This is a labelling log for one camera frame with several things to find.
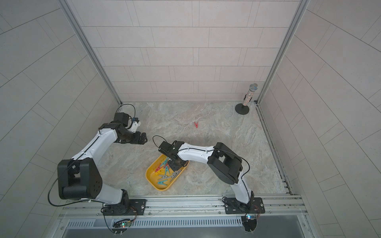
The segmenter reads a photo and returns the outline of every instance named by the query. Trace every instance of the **wire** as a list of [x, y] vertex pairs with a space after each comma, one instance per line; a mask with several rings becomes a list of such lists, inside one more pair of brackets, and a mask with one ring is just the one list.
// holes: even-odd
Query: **wire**
[[[157, 146], [157, 144], [156, 144], [155, 141], [154, 141], [154, 137], [155, 137], [155, 136], [152, 136], [152, 141], [154, 142], [155, 146], [156, 146], [157, 148], [159, 148], [159, 146]], [[163, 138], [163, 139], [165, 140], [165, 142], [168, 143], [168, 141], [167, 141], [164, 137], [162, 137], [162, 136], [158, 136], [158, 137]]]
[[104, 222], [106, 223], [106, 226], [107, 226], [107, 228], [111, 231], [111, 233], [113, 233], [114, 234], [114, 232], [109, 228], [109, 225], [107, 224], [107, 222], [106, 222], [106, 217], [104, 216], [104, 213], [103, 213], [103, 211], [102, 210], [104, 210], [104, 206], [103, 206], [103, 203], [102, 203], [102, 208], [101, 208], [101, 213], [103, 214], [103, 219], [104, 219]]
[[121, 107], [124, 106], [124, 105], [131, 105], [131, 106], [133, 106], [133, 108], [134, 108], [134, 118], [135, 118], [135, 115], [136, 115], [136, 109], [135, 109], [134, 105], [129, 104], [129, 103], [120, 105], [120, 106], [118, 107], [118, 109], [115, 111], [115, 113], [119, 110], [119, 108], [121, 108]]

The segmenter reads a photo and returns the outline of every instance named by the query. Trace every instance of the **marble floor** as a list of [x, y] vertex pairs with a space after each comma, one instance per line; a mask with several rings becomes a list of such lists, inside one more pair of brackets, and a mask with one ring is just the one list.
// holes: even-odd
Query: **marble floor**
[[[208, 165], [190, 161], [177, 181], [166, 191], [157, 191], [145, 178], [146, 169], [161, 153], [152, 141], [160, 135], [169, 143], [174, 140], [192, 145], [213, 146], [217, 142], [250, 163], [246, 181], [254, 194], [284, 193], [284, 187], [269, 148], [258, 114], [251, 106], [247, 115], [235, 112], [236, 102], [149, 102], [132, 103], [138, 128], [146, 132], [144, 145], [113, 143], [98, 163], [103, 182], [123, 188], [130, 196], [139, 195], [232, 195], [230, 185], [217, 178]], [[133, 116], [132, 106], [121, 112]], [[155, 137], [160, 145], [162, 139]], [[248, 169], [245, 162], [243, 171]]]

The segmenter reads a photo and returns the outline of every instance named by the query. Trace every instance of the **black round base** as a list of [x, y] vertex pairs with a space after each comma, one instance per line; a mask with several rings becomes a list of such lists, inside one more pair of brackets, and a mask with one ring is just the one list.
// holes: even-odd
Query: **black round base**
[[235, 111], [241, 115], [246, 115], [249, 113], [249, 107], [244, 106], [242, 103], [240, 103], [235, 106]]

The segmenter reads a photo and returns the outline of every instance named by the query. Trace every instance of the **metal vent grille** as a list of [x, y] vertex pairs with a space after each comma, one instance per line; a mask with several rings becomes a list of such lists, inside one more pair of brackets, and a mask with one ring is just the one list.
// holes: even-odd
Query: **metal vent grille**
[[[121, 218], [106, 219], [108, 225]], [[160, 227], [240, 227], [241, 217], [142, 217], [137, 218], [130, 228], [160, 228]], [[70, 219], [67, 229], [99, 229], [106, 228], [104, 219]]]

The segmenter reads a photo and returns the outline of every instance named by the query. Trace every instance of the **yellow tray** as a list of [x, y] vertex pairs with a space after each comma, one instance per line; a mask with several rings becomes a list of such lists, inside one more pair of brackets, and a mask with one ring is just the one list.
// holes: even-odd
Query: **yellow tray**
[[[167, 156], [165, 155], [159, 156], [159, 158], [157, 158], [157, 160], [155, 160], [146, 170], [146, 179], [155, 189], [159, 191], [167, 190], [176, 181], [176, 179], [181, 175], [181, 173], [189, 164], [187, 163], [186, 166], [181, 167], [176, 172], [173, 172], [169, 165], [164, 165], [164, 161], [166, 160], [166, 158]], [[155, 170], [159, 166], [161, 167], [161, 169], [155, 172]]]

